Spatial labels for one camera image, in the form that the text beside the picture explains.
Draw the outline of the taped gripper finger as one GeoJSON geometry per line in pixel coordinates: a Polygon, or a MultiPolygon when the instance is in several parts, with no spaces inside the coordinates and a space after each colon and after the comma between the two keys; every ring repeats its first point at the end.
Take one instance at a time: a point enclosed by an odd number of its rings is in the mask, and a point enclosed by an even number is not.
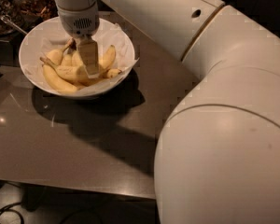
{"type": "Polygon", "coordinates": [[[77,39],[77,51],[81,61],[85,65],[88,78],[99,76],[98,45],[90,36],[83,36],[77,39]]]}

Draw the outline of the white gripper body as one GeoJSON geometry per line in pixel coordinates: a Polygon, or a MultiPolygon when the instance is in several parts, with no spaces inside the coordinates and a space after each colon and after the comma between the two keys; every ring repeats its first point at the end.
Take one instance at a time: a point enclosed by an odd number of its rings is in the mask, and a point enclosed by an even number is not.
{"type": "Polygon", "coordinates": [[[99,27],[98,6],[96,2],[78,2],[58,5],[58,14],[64,30],[74,38],[93,36],[99,27]]]}

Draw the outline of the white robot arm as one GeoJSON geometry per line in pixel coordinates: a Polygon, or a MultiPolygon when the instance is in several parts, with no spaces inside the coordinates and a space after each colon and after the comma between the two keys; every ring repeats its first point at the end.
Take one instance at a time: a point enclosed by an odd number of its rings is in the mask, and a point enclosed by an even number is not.
{"type": "Polygon", "coordinates": [[[102,1],[198,85],[154,163],[161,224],[280,224],[280,38],[220,0],[55,0],[66,31],[102,1]]]}

